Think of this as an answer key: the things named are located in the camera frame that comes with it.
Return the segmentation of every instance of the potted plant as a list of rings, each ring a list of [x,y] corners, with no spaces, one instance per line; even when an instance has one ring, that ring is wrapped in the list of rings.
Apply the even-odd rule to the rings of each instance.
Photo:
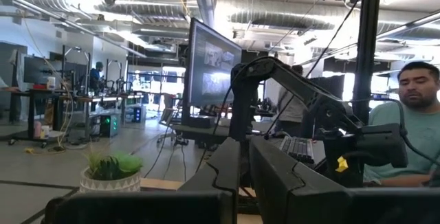
[[[89,167],[81,172],[80,192],[140,191],[142,160],[133,155],[88,155]]]

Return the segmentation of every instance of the office chair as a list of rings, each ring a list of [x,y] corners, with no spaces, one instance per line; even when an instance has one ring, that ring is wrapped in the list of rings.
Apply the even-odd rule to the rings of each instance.
[[[157,143],[164,142],[167,137],[171,138],[172,144],[176,142],[176,139],[181,139],[173,130],[174,124],[179,124],[180,121],[175,120],[176,112],[179,113],[181,101],[177,103],[177,108],[175,109],[173,106],[173,96],[169,93],[163,93],[164,95],[164,104],[165,109],[162,111],[162,116],[160,118],[159,124],[168,127],[171,131],[168,131],[167,134],[163,134],[159,136],[157,139]]]

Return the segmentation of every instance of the chair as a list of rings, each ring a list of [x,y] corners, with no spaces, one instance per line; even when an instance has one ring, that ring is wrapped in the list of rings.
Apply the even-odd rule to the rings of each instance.
[[[174,109],[173,96],[171,94],[168,93],[163,93],[163,94],[164,94],[165,109],[162,112],[162,116],[160,117],[159,124],[168,127],[168,129],[170,129],[171,132],[167,131],[167,134],[160,135],[159,139],[157,139],[157,143],[164,142],[167,137],[170,137],[171,142],[174,143],[177,138],[177,135],[173,130],[173,124],[176,124],[176,122],[173,122],[173,118],[175,112],[179,112],[179,107],[177,107],[177,109]]]

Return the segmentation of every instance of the teal t-shirt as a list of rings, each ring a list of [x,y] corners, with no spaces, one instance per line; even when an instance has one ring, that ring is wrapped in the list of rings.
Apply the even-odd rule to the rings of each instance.
[[[424,114],[404,106],[405,127],[410,143],[425,155],[438,159],[440,156],[440,113]],[[370,113],[370,125],[400,123],[399,107],[389,102],[374,108]],[[393,168],[390,164],[380,167],[365,165],[364,180],[386,179],[400,175],[423,174],[434,170],[431,162],[415,154],[408,147],[408,166]]]

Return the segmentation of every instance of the silver duct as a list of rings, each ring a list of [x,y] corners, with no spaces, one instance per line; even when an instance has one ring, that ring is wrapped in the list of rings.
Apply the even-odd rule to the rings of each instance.
[[[112,12],[116,14],[130,14],[135,12],[142,17],[165,21],[185,21],[186,13],[180,0],[117,0],[116,4],[107,7],[100,4],[100,0],[27,0],[44,8],[56,12],[77,12],[77,8],[90,6],[90,13]],[[199,16],[197,4],[193,3],[188,9],[194,16]],[[255,26],[274,27],[281,29],[297,30],[332,30],[348,12],[346,7],[315,5],[303,3],[283,3],[281,1],[263,0],[216,0],[215,12],[226,16],[229,22],[242,26],[248,26],[249,22]],[[399,27],[423,16],[426,13],[398,12],[381,10],[377,33]],[[352,21],[358,23],[359,12],[354,12]],[[426,40],[440,38],[440,30],[432,27],[417,27],[394,39],[403,40]]]
[[[115,14],[131,14],[135,12],[142,17],[163,19],[166,21],[186,21],[185,10],[180,0],[116,0],[115,5],[106,6],[101,0],[26,0],[52,12],[85,12],[99,14],[111,12]],[[199,16],[197,4],[187,7],[193,16]]]
[[[268,28],[297,30],[332,30],[347,15],[346,7],[303,3],[283,3],[262,0],[216,0],[216,12],[235,24],[263,26]],[[395,29],[407,22],[427,16],[420,12],[399,12],[381,10],[377,33]],[[353,12],[349,20],[359,21],[359,12]],[[418,27],[392,38],[404,40],[425,40],[440,38],[440,30]]]
[[[161,38],[187,39],[189,37],[189,30],[185,28],[141,25],[130,21],[96,21],[79,19],[76,23],[83,27],[87,27],[94,32],[130,32],[139,36],[157,36]]]

